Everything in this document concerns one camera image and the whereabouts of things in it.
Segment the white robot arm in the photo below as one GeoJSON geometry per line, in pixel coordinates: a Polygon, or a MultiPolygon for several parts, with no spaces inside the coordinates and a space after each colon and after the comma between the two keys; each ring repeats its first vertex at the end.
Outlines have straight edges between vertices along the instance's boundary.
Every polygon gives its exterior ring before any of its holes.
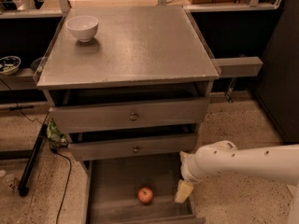
{"type": "Polygon", "coordinates": [[[175,196],[184,203],[193,186],[209,175],[237,173],[273,180],[295,187],[287,224],[299,224],[299,145],[238,149],[224,140],[199,147],[194,153],[179,152],[180,173],[175,196]]]}

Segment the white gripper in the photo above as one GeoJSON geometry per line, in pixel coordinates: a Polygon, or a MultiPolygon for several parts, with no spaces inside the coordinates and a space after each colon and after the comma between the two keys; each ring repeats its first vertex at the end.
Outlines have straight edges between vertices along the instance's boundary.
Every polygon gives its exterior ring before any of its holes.
{"type": "Polygon", "coordinates": [[[205,174],[197,167],[194,154],[180,151],[179,156],[181,161],[180,171],[184,180],[178,182],[175,202],[184,203],[192,194],[193,184],[202,182],[205,174]]]}

